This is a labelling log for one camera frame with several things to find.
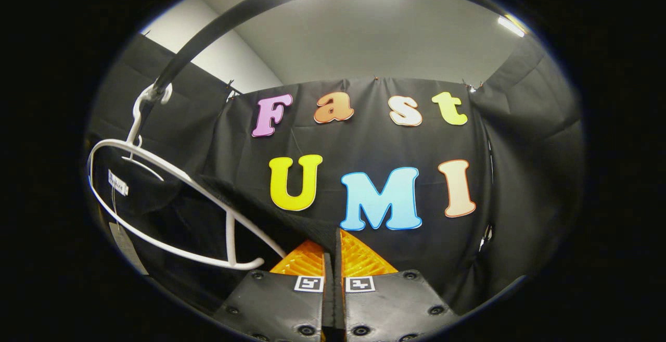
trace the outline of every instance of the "ceiling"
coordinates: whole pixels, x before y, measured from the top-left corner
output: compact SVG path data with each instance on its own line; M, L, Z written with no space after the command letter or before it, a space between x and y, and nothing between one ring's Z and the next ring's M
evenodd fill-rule
M203 0L219 14L243 0ZM284 84L409 77L478 85L521 38L464 0L297 0L236 28Z

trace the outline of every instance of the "white plastic hanger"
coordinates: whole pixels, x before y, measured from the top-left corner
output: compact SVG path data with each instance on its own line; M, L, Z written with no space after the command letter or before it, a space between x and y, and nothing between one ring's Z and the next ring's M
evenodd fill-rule
M140 104L143 100L148 100L150 98L154 97L154 84L151 84L143 90L143 92L136 98L136 102L134 104L133 108L133 116L134 116L134 123L132 124L132 128L129 131L129 134L127 135L127 140L126 141L120 141L120 140L102 140L99 141L95 147L90 152L90 155L88 156L88 162L86 163L87 169L86 173L88 174L88 183L90 184L90 188L93 191L93 194L95 194L95 197L97 200L100 202L102 207L109 212L109 214L116 220L118 221L119 224L124 226L127 230L131 231L134 233L137 237L142 238L146 242L159 247L160 249L166 250L168 252L171 252L174 255L178 255L181 257L185 257L186 259L198 261L199 263L204 263L204 264L211 264L216 267L222 267L222 268L229 268L229 269L238 269L242 271L248 271L251 269L256 269L261 264L264 263L264 259L258 257L251 261L250 263L238 263L236 261L236 235L235 235L235 221L238 221L241 223L243 226L245 226L248 230L252 231L257 237L259 237L261 240L263 240L268 246L270 246L275 252L280 255L280 257L285 257L285 251L278 246L277 243L275 243L274 240L272 240L266 233L264 233L261 229L259 229L252 221L247 219L247 217L243 216L240 214L240 212L235 211L232 207L229 205L225 204L221 200L217 199L214 197L212 194L210 194L205 188L203 188L201 185L199 185L197 182L192 180L190 176L179 169L178 167L174 166L173 164L169 163L168 161L162 159L161 157L148 152L147 150L144 150L141 148L141 136L139 136L139 143L138 146L134 145L134 140L136 138L136 133L138 132L138 128L141 124L141 112L140 112ZM167 102L169 102L169 98L171 97L171 93L173 91L173 88L171 84L166 88L166 91L164 93L164 96L161 98L160 102L164 105ZM95 188L93 187L93 161L95 159L95 152L97 152L100 148L102 147L115 147L115 148L120 148L122 150L126 150L130 153L129 157L123 157L126 161L130 161L132 163L138 164L138 166L143 167L144 169L147 169L150 171L150 173L154 174L159 178L160 180L164 181L159 174L157 174L153 169L150 169L147 167L145 164L142 162L138 162L134 159L134 155L137 155L144 159L145 161L150 162L151 164L154 164L154 166L159 167L160 169L166 171L167 173L175 176L176 178L180 179L186 185L192 187L193 189L197 190L200 192L202 195L204 195L207 199L211 200L215 204L217 204L219 207L224 209L226 211L226 252L227 252L227 259L226 261L220 260L220 259L214 259L212 257L206 257L198 254L193 254L192 252L188 252L186 250L181 250L176 247L173 247L171 245L167 245L164 242L161 242L160 240L157 240L155 238L152 238L148 236L147 234L141 232L137 228L131 226L129 223L124 221L116 212L114 209L110 208L109 205L102 200L102 197L97 193Z

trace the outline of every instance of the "ceiling light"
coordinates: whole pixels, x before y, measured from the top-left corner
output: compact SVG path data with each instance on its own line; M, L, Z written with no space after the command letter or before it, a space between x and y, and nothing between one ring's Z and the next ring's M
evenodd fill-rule
M511 22L511 20L508 20L504 17L499 17L497 19L497 22L499 22L502 26L509 29L514 34L516 34L520 37L525 36L525 33L523 32L523 30L521 30L518 26L516 26L513 22Z

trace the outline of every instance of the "light blue letter m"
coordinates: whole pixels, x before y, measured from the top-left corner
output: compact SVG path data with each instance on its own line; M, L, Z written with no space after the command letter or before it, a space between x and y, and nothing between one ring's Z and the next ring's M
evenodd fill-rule
M361 208L373 229L381 226L383 217L391 207L391 218L386 227L391 230L416 229L421 219L416 215L414 200L414 180L418 169L403 167L394 169L388 176L381 194L366 173L349 173L342 176L347 186L347 216L340 223L344 230L363 230L366 223L361 221Z

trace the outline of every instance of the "orange triangular pad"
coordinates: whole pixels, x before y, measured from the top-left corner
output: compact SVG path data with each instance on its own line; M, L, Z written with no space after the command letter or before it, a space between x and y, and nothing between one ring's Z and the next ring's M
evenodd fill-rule
M317 243L306 240L273 267L271 273L324 276L324 249Z
M342 276L370 276L397 273L385 259L350 233L340 229Z

